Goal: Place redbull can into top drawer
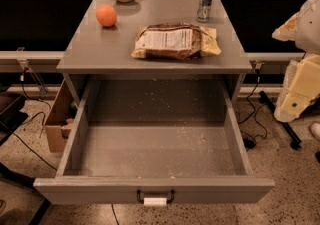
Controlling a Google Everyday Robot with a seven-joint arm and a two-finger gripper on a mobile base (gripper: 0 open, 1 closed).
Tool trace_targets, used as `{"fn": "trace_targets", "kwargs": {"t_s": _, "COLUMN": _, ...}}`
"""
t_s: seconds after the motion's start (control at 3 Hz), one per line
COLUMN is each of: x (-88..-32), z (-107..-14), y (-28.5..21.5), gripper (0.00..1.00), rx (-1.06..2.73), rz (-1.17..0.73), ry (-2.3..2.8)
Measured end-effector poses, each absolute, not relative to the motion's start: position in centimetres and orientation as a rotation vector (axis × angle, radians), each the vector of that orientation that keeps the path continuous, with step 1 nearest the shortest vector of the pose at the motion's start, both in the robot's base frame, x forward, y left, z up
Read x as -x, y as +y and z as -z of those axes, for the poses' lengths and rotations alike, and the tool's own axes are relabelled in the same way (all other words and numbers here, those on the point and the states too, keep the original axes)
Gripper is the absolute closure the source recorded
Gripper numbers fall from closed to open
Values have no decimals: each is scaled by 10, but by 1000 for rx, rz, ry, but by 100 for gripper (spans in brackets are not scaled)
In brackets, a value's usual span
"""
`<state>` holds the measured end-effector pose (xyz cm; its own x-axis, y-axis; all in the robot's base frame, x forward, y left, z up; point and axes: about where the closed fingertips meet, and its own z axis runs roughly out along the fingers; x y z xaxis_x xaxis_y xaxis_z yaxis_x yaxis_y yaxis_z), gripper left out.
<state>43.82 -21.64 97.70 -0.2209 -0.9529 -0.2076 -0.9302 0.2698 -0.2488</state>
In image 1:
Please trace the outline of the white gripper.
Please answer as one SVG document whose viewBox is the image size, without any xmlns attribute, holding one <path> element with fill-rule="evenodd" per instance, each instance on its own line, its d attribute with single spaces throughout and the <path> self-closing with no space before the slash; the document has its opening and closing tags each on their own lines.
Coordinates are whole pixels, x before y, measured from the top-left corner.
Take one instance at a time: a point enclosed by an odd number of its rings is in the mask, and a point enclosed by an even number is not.
<svg viewBox="0 0 320 225">
<path fill-rule="evenodd" d="M 292 60 L 286 70 L 274 117 L 280 122 L 298 118 L 320 95 L 320 0 L 307 0 L 299 14 L 292 15 L 272 37 L 294 41 L 308 54 L 300 62 Z"/>
</svg>

